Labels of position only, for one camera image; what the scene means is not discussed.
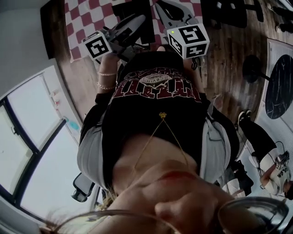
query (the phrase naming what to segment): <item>black t-shirt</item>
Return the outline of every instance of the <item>black t-shirt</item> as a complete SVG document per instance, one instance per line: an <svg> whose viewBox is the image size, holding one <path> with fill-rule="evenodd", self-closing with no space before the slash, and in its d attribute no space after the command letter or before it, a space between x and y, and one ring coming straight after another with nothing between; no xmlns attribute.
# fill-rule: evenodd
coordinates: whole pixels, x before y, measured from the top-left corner
<svg viewBox="0 0 293 234"><path fill-rule="evenodd" d="M112 171L121 155L123 143L133 134L152 135L162 121L159 113L178 139L182 149L201 164L202 129L206 116L205 95L183 74L182 58L170 52L141 53L119 76L103 119L103 171L111 185ZM178 146L165 124L156 131L158 138Z"/></svg>

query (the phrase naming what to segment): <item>person in white t-shirt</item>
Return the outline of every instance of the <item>person in white t-shirt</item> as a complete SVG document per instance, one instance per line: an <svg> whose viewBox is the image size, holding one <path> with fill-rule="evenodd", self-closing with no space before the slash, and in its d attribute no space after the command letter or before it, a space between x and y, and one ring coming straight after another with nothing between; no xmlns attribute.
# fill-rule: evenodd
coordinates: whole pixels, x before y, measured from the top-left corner
<svg viewBox="0 0 293 234"><path fill-rule="evenodd" d="M276 166L276 158L280 155L277 146L262 127L250 120L250 114L251 111L241 112L238 125L255 151L250 157L251 163L264 172L260 182L271 194L277 195L284 192L286 198L293 200L293 181L291 181L290 170L286 165Z"/></svg>

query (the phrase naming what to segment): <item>dark hair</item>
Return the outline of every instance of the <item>dark hair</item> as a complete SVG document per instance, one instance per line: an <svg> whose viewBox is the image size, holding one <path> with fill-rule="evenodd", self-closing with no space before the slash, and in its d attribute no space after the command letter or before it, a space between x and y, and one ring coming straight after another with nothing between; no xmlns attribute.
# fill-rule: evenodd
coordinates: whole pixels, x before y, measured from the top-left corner
<svg viewBox="0 0 293 234"><path fill-rule="evenodd" d="M293 185L292 184L288 192L285 193L285 197L288 198L289 200L293 200Z"/></svg>

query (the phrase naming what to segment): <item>gold necklace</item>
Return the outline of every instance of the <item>gold necklace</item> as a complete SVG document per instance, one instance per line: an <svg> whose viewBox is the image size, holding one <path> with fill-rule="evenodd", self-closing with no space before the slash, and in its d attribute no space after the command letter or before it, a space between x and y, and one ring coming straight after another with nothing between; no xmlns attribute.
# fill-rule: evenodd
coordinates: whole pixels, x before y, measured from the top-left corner
<svg viewBox="0 0 293 234"><path fill-rule="evenodd" d="M136 166L137 166L137 164L138 164L140 158L142 157L142 154L144 153L144 151L146 150L147 146L149 145L149 143L150 143L150 141L151 141L153 135L156 133L156 131L158 130L158 128L160 127L160 125L161 125L163 122L167 125L167 127L168 127L169 130L170 130L170 132L171 132L172 135L174 136L174 138L175 138L177 144L179 145L179 147L180 147L180 149L181 149L181 153L182 153L182 155L183 155L183 157L184 157L184 159L185 159L185 163L186 163L186 165L187 165L187 167L188 167L187 157L186 157L186 155L185 155L185 153L184 153L184 151L183 151L183 149L182 149L182 147L181 147L179 141L177 140L177 138L175 137L175 135L174 135L174 133L172 132L171 128L169 127L169 125L168 125L167 122L165 121L165 117L166 117L166 115L167 115L167 114L166 114L165 112L163 112L163 113L161 112L161 113L159 114L159 116L161 117L162 121L161 121L161 122L159 123L159 125L156 127L155 131L152 133L152 135L150 136L149 140L147 141L147 143L146 143L145 146L143 147L143 149L142 149L140 155L138 156L138 158L137 158L137 160L136 160L136 163L135 163L135 165L134 165L134 167L133 167L133 170L132 170L132 172L131 172L131 175L130 175L130 178L132 178L132 181L130 181L130 183L128 184L127 187L129 187L129 186L131 185L131 183L133 182L133 180L134 180L133 174L134 174L134 172L135 172L135 170L136 170Z"/></svg>

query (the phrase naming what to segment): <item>bracelet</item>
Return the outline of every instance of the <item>bracelet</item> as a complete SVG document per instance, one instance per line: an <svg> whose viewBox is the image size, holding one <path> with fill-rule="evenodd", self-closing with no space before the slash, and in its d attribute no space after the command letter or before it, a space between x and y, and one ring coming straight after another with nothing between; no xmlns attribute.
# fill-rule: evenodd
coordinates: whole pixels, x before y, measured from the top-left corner
<svg viewBox="0 0 293 234"><path fill-rule="evenodd" d="M102 75L102 76L112 76L112 75L117 75L117 73L110 73L110 74L107 74L107 73L98 73L99 75Z"/></svg>
<svg viewBox="0 0 293 234"><path fill-rule="evenodd" d="M112 90L112 89L115 89L116 86L112 86L112 87L105 87L105 86L102 86L99 82L97 82L97 86L100 87L102 90Z"/></svg>

